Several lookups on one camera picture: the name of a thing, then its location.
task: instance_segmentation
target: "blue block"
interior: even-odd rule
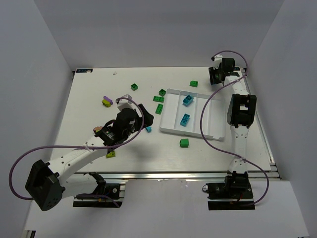
[[[180,122],[180,124],[181,124],[182,126],[186,126],[186,125],[187,125],[187,122],[188,122],[188,120],[189,120],[189,117],[190,117],[190,115],[184,114],[183,119],[182,119],[182,121]]]
[[[147,132],[151,132],[152,128],[150,126],[146,127],[145,130],[147,130]]]
[[[184,98],[183,100],[183,104],[185,106],[188,106],[189,104],[191,104],[193,102],[194,98],[190,95],[186,96],[186,98]]]

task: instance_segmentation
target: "white tray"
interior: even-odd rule
[[[183,105],[186,96],[194,97],[189,106]],[[159,124],[160,131],[202,137],[200,133],[200,117],[210,95],[168,89],[164,100],[163,112]],[[184,114],[190,119],[186,126],[180,124]],[[204,112],[203,132],[206,138],[221,140],[224,138],[225,108],[221,100],[211,100]]]

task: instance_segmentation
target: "green lego brick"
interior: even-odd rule
[[[107,100],[103,99],[102,103],[108,108],[111,106],[110,102],[108,102]]]
[[[163,103],[164,102],[164,98],[163,97],[154,96],[153,97],[153,101],[154,102]]]
[[[164,89],[161,89],[158,94],[160,94],[162,97],[166,94],[166,91]]]
[[[179,145],[182,148],[188,148],[189,146],[189,140],[188,139],[180,139]]]
[[[189,86],[196,87],[198,86],[198,81],[190,81]]]
[[[115,151],[112,150],[110,153],[106,154],[106,158],[112,158],[115,157]]]
[[[138,89],[138,86],[134,83],[134,84],[131,85],[131,89],[132,89],[133,91],[135,91],[135,90]]]
[[[155,111],[156,114],[161,114],[163,110],[163,104],[158,104],[157,110]]]

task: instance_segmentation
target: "wall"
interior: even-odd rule
[[[77,67],[208,66],[219,50],[251,61],[284,0],[35,0]]]
[[[251,65],[250,79],[278,169],[317,237],[317,2],[286,0]]]
[[[5,0],[0,8],[0,237],[20,237],[29,201],[9,190],[11,165],[25,151],[54,143],[72,74],[33,0]],[[35,152],[17,166],[14,187],[24,185],[31,165],[50,157]]]

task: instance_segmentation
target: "purple lego brick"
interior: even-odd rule
[[[110,102],[110,105],[112,105],[112,104],[113,104],[113,101],[112,101],[109,97],[104,96],[104,99],[105,99],[106,101]]]

